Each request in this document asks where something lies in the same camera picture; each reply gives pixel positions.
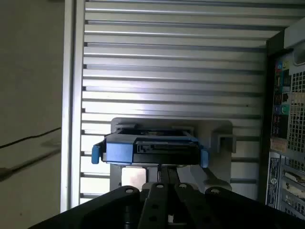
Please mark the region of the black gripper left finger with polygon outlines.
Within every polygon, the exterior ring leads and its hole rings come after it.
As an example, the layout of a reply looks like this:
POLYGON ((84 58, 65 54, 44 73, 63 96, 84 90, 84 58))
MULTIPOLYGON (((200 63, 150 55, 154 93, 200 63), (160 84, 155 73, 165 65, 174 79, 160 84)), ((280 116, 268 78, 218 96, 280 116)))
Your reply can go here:
POLYGON ((122 186, 33 226, 35 229, 165 229, 168 227, 169 167, 142 190, 122 186))

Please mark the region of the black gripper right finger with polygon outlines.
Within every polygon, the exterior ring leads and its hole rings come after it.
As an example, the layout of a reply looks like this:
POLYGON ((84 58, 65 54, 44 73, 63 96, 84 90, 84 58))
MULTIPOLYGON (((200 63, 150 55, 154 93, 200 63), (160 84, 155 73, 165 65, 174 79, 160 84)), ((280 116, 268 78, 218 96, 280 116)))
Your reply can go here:
POLYGON ((232 192, 230 185, 208 168, 200 168, 203 192, 179 180, 168 167, 170 229, 303 229, 305 222, 232 192))

